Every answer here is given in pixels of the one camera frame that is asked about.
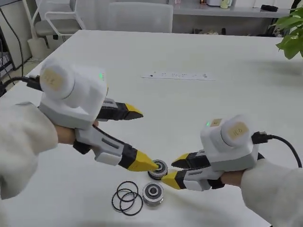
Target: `black o-ring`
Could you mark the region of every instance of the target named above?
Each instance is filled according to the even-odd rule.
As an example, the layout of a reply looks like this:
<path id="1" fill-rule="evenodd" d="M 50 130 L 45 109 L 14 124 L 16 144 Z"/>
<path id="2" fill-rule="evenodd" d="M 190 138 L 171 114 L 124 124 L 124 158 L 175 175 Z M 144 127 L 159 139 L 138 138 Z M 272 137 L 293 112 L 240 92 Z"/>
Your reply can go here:
<path id="1" fill-rule="evenodd" d="M 122 208 L 121 208 L 121 209 L 118 209 L 118 208 L 114 205 L 114 197 L 115 197 L 116 195 L 118 195 L 118 193 L 121 192 L 121 191 L 129 191 L 129 192 L 127 193 L 127 195 L 133 194 L 134 197 L 135 197 L 135 193 L 134 193 L 132 190 L 128 189 L 128 188 L 122 188 L 122 189 L 119 189 L 118 191 L 116 191 L 115 194 L 113 195 L 113 197 L 112 197 L 112 206 L 113 206 L 113 208 L 114 208 L 116 211 L 125 212 L 125 211 L 128 211 L 131 207 L 133 207 L 134 202 L 135 202 L 135 199 L 132 201 L 133 203 L 132 203 L 128 208 L 126 208 L 126 209 L 122 209 Z"/>
<path id="2" fill-rule="evenodd" d="M 121 206 L 122 199 L 123 199 L 125 196 L 129 195 L 129 194 L 133 194 L 133 195 L 136 194 L 136 195 L 139 196 L 139 198 L 141 199 L 141 207 L 140 207 L 140 209 L 139 209 L 137 212 L 133 213 L 133 214 L 125 213 L 124 209 L 122 209 L 122 206 Z M 138 194 L 138 193 L 135 193 L 135 192 L 128 192 L 128 193 L 126 193 L 126 194 L 124 194 L 124 195 L 122 196 L 122 199 L 120 200 L 119 207 L 120 207 L 121 212 L 122 212 L 124 215 L 126 215 L 126 216 L 135 216 L 135 215 L 137 215 L 138 213 L 140 213 L 140 211 L 141 211 L 142 208 L 143 208 L 143 199 L 142 199 L 142 196 L 141 196 L 140 194 Z"/>
<path id="3" fill-rule="evenodd" d="M 123 185 L 123 184 L 125 184 L 125 183 L 131 183 L 131 184 L 133 184 L 135 187 L 136 187 L 136 189 L 137 189 L 137 193 L 135 193 L 134 192 L 134 198 L 132 199 L 132 200 L 124 200 L 123 199 L 123 196 L 122 196 L 122 198 L 119 196 L 119 188 Z M 117 197 L 118 197 L 118 199 L 119 200 L 121 200 L 122 202 L 132 202 L 132 201 L 134 201 L 136 198 L 137 198 L 137 196 L 138 196 L 138 194 L 139 194 L 139 188 L 138 188 L 138 185 L 136 185 L 136 183 L 135 182 L 133 182 L 133 181 L 124 181 L 124 182 L 122 182 L 121 184 L 119 184 L 119 186 L 117 187 Z"/>

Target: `beige label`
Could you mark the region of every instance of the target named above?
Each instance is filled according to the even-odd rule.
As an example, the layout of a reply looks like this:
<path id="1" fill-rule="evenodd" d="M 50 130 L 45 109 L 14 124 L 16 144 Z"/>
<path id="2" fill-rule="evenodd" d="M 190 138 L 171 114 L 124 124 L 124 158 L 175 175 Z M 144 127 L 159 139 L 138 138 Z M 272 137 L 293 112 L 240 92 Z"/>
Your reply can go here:
<path id="1" fill-rule="evenodd" d="M 214 119 L 210 125 L 210 127 L 216 127 L 219 126 L 221 123 L 222 119 Z"/>
<path id="2" fill-rule="evenodd" d="M 63 83 L 62 76 L 50 69 L 46 69 L 40 79 L 54 91 L 58 91 Z"/>
<path id="3" fill-rule="evenodd" d="M 227 134 L 232 140 L 236 140 L 238 137 L 244 135 L 248 131 L 249 130 L 246 124 L 244 124 L 243 122 L 238 122 L 227 131 Z"/>

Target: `tabletop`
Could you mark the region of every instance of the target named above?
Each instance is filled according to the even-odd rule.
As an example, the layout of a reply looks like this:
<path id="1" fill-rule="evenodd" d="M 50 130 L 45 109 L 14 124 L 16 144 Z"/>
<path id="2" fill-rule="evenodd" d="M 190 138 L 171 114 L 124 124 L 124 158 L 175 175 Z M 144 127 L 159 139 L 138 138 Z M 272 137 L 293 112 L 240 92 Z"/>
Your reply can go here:
<path id="1" fill-rule="evenodd" d="M 247 114 L 256 131 L 289 140 L 303 157 L 303 61 L 287 60 L 279 38 L 221 35 L 79 31 L 50 57 L 103 67 L 108 97 L 134 105 L 141 119 L 101 122 L 100 128 L 152 159 L 170 164 L 181 154 L 202 148 L 199 138 L 213 118 Z M 31 74 L 38 74 L 41 64 Z M 208 73 L 214 81 L 143 79 L 152 71 Z M 0 100 L 1 108 L 23 101 L 39 105 L 41 93 L 19 82 Z M 296 167 L 291 151 L 279 142 L 260 146 L 273 163 Z M 267 227 L 245 207 L 239 188 L 206 192 L 178 191 L 164 185 L 156 209 L 126 217 L 111 207 L 125 180 L 142 190 L 147 173 L 129 172 L 59 145 L 39 156 L 28 187 L 5 201 L 12 226 L 32 227 Z"/>

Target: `ball bearing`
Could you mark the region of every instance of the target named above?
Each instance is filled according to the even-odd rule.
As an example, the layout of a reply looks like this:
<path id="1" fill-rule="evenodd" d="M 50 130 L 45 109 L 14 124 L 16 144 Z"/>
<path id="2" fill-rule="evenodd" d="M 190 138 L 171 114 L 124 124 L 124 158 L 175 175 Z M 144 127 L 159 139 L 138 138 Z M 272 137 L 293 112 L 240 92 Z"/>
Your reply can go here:
<path id="1" fill-rule="evenodd" d="M 153 162 L 156 163 L 159 168 L 154 171 L 148 171 L 148 175 L 150 176 L 151 179 L 160 181 L 162 177 L 167 175 L 168 167 L 166 163 L 163 162 L 162 160 L 157 159 L 154 160 Z"/>
<path id="2" fill-rule="evenodd" d="M 162 203 L 164 198 L 164 189 L 158 183 L 148 183 L 143 188 L 143 201 L 146 205 L 155 207 Z"/>

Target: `white sleeve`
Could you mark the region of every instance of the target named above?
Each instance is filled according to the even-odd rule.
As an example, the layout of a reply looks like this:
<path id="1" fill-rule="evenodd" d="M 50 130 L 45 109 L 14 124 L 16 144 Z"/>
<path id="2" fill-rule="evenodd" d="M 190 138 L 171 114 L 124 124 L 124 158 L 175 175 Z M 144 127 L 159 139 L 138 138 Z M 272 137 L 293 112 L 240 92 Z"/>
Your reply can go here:
<path id="1" fill-rule="evenodd" d="M 18 195 L 37 168 L 40 152 L 55 148 L 54 125 L 33 104 L 0 110 L 0 196 Z"/>
<path id="2" fill-rule="evenodd" d="M 273 227 L 303 226 L 303 170 L 274 165 L 266 159 L 244 172 L 246 206 Z"/>

